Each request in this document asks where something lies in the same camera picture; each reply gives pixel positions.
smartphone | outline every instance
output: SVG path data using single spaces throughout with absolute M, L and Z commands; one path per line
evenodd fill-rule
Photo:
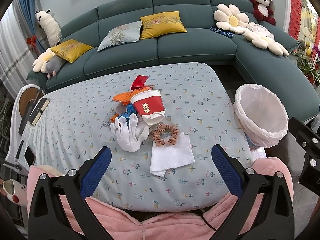
M 33 164 L 35 164 L 36 157 L 33 154 L 33 152 L 31 151 L 31 149 L 29 148 L 29 146 L 27 147 L 27 150 L 24 154 L 24 157 L 25 157 L 29 166 L 32 166 Z

red paper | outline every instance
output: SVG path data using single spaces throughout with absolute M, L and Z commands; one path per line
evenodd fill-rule
M 153 86 L 153 85 L 145 85 L 145 82 L 147 81 L 148 78 L 149 78 L 148 76 L 138 75 L 136 79 L 132 82 L 131 90 Z

sheer white curtain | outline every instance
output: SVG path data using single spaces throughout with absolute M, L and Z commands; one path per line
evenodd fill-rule
M 26 42 L 31 36 L 18 0 L 13 0 L 0 21 L 0 80 L 13 98 L 30 83 L 26 77 L 37 58 Z

pink blanket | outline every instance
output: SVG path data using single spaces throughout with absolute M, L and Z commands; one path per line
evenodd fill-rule
M 291 200 L 293 199 L 293 185 L 289 170 L 284 163 L 278 158 L 271 157 L 266 159 L 257 159 L 253 164 L 255 171 L 263 175 L 273 175 L 276 171 L 281 171 L 286 179 Z M 36 187 L 39 176 L 42 173 L 48 173 L 50 177 L 53 175 L 41 168 L 31 167 L 27 182 L 28 195 L 28 212 L 30 210 L 30 203 L 32 195 Z M 243 226 L 240 233 L 248 231 L 259 210 L 263 194 L 259 194 L 253 205 L 251 213 Z M 208 210 L 204 214 L 204 218 L 214 228 L 219 228 L 225 218 L 230 213 L 232 207 L 236 203 L 237 197 L 228 193 L 223 199 Z M 82 233 L 71 208 L 65 196 L 61 196 L 61 201 L 72 228 Z M 153 217 L 151 219 L 139 222 L 131 217 L 126 212 L 103 203 L 93 197 L 86 198 L 86 202 L 103 225 L 103 227 L 111 234 L 115 240 L 120 239 L 194 239 L 194 240 L 208 240 L 214 231 L 209 228 L 200 216 L 188 212 L 180 213 L 164 213 Z

tablecloth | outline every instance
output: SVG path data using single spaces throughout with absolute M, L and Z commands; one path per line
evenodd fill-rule
M 152 155 L 149 138 L 140 150 L 125 152 L 110 128 L 102 126 L 108 111 L 117 104 L 112 101 L 113 96 L 129 91 L 137 75 L 150 76 L 146 83 L 161 91 L 163 122 L 190 136 L 195 162 L 167 170 L 164 177 L 149 172 Z M 211 148 L 217 143 L 244 167 L 252 162 L 229 97 L 216 73 L 203 63 L 115 73 L 46 96 L 50 103 L 35 127 L 27 124 L 21 152 L 30 146 L 36 156 L 35 165 L 47 164 L 65 174 L 93 158 L 102 146 L 108 146 L 112 161 L 93 196 L 119 208 L 176 212 L 218 202 L 228 189 L 211 158 Z M 23 154 L 19 163 L 28 169 Z

